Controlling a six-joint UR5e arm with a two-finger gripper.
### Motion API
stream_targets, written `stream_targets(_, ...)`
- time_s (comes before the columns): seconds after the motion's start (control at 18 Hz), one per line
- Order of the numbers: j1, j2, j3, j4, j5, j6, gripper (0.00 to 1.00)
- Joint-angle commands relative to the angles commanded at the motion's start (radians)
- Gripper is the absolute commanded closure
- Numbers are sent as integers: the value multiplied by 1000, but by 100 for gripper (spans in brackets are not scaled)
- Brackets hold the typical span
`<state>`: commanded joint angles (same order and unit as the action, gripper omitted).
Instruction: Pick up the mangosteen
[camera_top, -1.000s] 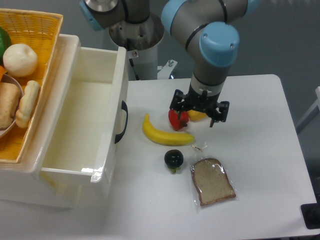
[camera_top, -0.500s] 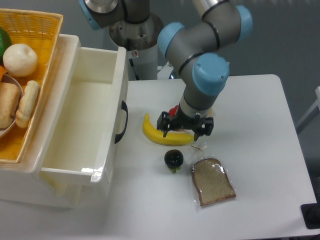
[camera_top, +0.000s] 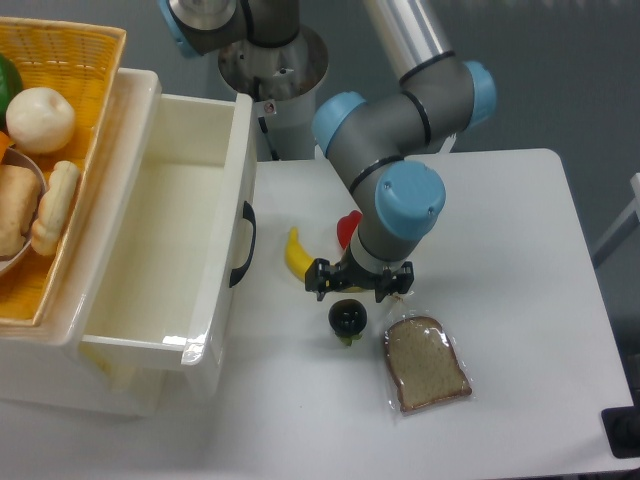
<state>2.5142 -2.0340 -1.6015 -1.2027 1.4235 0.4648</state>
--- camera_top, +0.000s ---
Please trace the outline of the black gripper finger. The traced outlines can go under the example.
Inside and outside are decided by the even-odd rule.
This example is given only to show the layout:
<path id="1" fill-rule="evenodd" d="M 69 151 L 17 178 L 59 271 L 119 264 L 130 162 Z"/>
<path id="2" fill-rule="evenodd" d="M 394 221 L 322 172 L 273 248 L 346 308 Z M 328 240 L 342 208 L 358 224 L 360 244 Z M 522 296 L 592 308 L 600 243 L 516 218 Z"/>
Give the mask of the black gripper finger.
<path id="1" fill-rule="evenodd" d="M 306 270 L 304 276 L 305 290 L 313 293 L 318 302 L 321 302 L 325 295 L 335 290 L 336 268 L 328 260 L 316 258 Z"/>
<path id="2" fill-rule="evenodd" d="M 395 294 L 406 294 L 414 282 L 414 268 L 411 261 L 405 261 L 397 270 L 384 267 L 374 282 L 374 296 L 377 303 Z"/>

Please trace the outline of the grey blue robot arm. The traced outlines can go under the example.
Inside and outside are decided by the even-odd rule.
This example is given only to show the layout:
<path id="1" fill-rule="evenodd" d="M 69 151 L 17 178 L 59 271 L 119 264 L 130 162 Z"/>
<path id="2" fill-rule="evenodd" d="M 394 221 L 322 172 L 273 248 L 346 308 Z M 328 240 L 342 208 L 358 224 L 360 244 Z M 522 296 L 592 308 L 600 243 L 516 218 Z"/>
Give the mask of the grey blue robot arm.
<path id="1" fill-rule="evenodd" d="M 301 23 L 297 2 L 163 1 L 159 8 L 183 55 L 216 53 L 224 82 L 255 102 L 269 158 L 319 148 L 358 206 L 362 217 L 341 259 L 302 269 L 306 290 L 323 297 L 361 288 L 377 300 L 408 292 L 410 255 L 446 196 L 441 178 L 410 155 L 495 112 L 489 71 L 457 58 L 428 2 L 368 1 L 400 90 L 376 103 L 344 92 L 317 105 L 328 55 Z"/>

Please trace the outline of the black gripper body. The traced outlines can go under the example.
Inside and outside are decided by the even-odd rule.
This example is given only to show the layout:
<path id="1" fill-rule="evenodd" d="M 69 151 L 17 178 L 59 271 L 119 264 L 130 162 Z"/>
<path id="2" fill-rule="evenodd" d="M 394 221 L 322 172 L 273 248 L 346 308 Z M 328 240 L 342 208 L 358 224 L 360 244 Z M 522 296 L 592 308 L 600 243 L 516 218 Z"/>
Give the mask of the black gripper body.
<path id="1" fill-rule="evenodd" d="M 332 286 L 335 291 L 354 288 L 379 290 L 387 282 L 386 273 L 370 272 L 355 261 L 340 261 L 333 268 Z"/>

